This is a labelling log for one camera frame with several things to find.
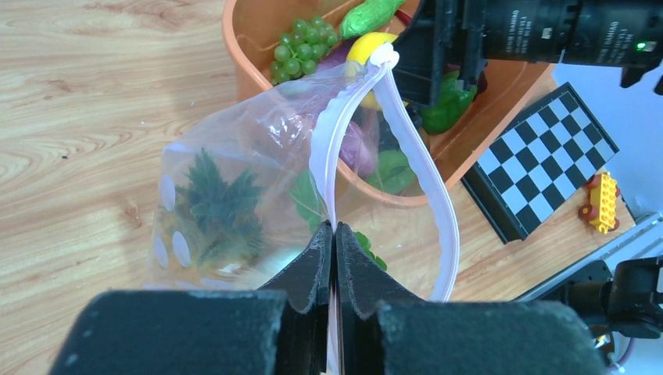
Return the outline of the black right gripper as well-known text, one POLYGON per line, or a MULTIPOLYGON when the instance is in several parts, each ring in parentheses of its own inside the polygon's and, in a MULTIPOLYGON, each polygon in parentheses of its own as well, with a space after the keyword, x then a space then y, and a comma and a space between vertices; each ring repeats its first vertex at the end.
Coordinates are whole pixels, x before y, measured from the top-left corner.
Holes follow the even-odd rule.
POLYGON ((403 100, 436 104, 446 64, 460 67, 458 89, 478 85, 487 63, 482 52, 486 11, 486 1, 419 2, 411 22, 393 42, 400 61, 392 71, 403 100))

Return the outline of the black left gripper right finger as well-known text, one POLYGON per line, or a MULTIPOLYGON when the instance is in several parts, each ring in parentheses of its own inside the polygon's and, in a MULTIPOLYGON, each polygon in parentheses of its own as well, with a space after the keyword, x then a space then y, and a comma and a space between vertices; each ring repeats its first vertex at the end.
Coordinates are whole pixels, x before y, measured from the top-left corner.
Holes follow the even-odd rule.
POLYGON ((335 233, 342 374, 603 374, 587 326, 559 302, 428 302, 335 233))

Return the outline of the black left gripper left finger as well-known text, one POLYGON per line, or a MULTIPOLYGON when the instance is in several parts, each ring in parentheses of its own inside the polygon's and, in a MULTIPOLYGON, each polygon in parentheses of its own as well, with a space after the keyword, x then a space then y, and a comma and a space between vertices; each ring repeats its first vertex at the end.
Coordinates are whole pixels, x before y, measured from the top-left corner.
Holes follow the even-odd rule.
POLYGON ((80 312, 53 374, 319 374, 333 230, 254 291, 112 290, 80 312))

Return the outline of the toy pineapple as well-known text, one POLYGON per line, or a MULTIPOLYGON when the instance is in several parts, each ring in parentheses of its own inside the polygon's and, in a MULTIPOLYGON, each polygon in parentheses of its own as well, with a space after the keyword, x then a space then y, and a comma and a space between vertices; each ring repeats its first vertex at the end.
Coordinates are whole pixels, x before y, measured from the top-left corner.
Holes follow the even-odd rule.
POLYGON ((265 188, 245 168, 223 178, 212 154, 202 148, 174 186, 172 210, 157 210, 157 234, 183 267, 231 273, 254 265, 267 246, 256 209, 265 188))

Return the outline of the clear zip top bag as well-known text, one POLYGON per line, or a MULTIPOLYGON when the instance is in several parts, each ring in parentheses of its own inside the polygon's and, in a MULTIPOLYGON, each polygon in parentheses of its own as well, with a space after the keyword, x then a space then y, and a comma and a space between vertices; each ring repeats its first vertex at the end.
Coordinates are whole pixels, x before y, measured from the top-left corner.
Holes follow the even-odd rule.
POLYGON ((168 144, 161 155, 158 203, 148 254, 147 289, 252 290, 283 270, 306 247, 317 226, 347 223, 370 257, 393 277, 403 276, 397 255, 413 257, 417 246, 433 253, 430 281, 408 287, 433 301, 452 294, 460 261, 460 235, 449 193, 400 101, 392 69, 400 60, 390 43, 380 45, 365 65, 344 62, 328 70, 279 84, 216 112, 168 144), (360 103, 375 93, 382 111, 360 103), (369 185, 339 157, 350 121, 368 136, 375 156, 396 149, 416 174, 401 195, 369 185), (265 188, 256 209, 267 246, 257 262, 231 273, 183 267, 157 234, 157 210, 172 210, 174 186, 200 149, 208 150, 223 178, 245 168, 265 188))

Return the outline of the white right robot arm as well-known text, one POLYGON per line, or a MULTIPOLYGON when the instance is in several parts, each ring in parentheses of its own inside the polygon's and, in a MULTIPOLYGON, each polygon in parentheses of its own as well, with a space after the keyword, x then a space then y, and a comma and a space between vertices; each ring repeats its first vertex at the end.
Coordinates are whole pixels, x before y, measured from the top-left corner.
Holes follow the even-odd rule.
POLYGON ((434 105, 443 71, 459 68, 457 84, 479 83, 491 59, 616 66, 620 85, 639 82, 662 61, 659 1, 422 1, 394 41, 393 69, 401 97, 434 105))

